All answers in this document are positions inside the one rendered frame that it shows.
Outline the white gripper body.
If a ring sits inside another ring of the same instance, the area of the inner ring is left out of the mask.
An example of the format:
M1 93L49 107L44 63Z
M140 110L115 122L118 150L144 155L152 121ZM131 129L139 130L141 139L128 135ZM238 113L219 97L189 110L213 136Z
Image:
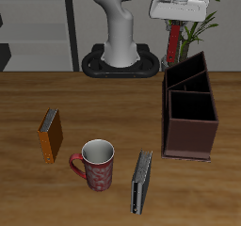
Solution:
M152 0L150 17L154 19L203 22L209 0L188 0L174 3L173 0Z

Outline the dark brown desk caddy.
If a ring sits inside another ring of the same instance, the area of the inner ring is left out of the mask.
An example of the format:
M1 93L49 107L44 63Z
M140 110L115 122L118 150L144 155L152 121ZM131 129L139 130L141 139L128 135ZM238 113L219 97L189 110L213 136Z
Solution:
M217 110L204 53L165 69L161 156L208 162L217 128Z

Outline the orange book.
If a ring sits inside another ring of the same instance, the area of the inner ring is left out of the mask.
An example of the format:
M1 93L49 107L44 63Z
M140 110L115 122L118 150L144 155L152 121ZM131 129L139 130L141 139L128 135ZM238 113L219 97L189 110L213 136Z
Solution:
M58 109L47 109L38 129L38 136L44 161L53 164L63 140Z

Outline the black book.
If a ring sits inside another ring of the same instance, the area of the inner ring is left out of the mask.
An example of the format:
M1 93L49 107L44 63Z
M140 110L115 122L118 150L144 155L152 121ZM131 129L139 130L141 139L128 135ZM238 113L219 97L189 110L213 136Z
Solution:
M133 214L142 214L151 175L153 153L140 150L131 186L131 208Z

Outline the green pot plant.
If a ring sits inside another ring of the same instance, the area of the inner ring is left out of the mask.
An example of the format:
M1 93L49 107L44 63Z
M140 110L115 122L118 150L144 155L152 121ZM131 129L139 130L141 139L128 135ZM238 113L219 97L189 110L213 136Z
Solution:
M199 34L204 32L206 29L216 27L217 24L212 24L212 21L215 19L216 12L212 12L206 16L203 22L194 22L190 29L185 26L186 38L184 36L180 37L180 42L182 43L179 50L179 61L184 61L187 59L189 45L193 42L200 42Z

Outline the white shelf unit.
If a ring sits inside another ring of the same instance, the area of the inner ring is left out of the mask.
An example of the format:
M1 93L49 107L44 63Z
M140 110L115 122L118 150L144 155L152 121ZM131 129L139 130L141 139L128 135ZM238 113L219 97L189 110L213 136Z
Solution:
M65 0L0 0L3 72L74 72Z

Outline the red patterned mug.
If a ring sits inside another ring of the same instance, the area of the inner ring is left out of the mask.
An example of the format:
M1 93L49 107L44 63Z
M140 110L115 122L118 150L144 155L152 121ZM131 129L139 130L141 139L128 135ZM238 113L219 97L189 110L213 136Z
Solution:
M69 164L80 177L87 180L94 191L105 191L112 183L115 150L112 144L103 139L87 142L81 153L74 153Z

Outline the black angular object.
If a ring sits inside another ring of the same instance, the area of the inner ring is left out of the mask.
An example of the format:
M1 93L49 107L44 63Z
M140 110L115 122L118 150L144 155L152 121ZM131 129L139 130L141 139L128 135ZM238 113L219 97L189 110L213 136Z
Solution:
M11 52L7 43L0 43L0 72L2 72L11 59Z

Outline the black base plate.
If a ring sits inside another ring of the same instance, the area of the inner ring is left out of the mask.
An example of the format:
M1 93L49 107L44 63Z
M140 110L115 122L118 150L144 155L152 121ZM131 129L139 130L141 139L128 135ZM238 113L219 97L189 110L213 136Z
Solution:
M115 68L107 65L101 60L104 53L102 43L95 44L91 52L82 60L82 70L85 75L93 78L148 78L159 72L160 64L158 58L150 52L145 43L137 44L137 52L140 60L134 65L126 68Z

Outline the dark grey upright post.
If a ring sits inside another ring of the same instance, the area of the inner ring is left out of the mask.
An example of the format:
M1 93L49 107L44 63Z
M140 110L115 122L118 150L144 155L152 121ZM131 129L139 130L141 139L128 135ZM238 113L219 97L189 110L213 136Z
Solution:
M65 0L65 7L66 7L67 24L68 24L68 31L69 31L69 38L70 38L72 69L75 72L78 72L79 59L78 59L77 39L76 39L76 33L75 33L75 21L74 21L72 0Z

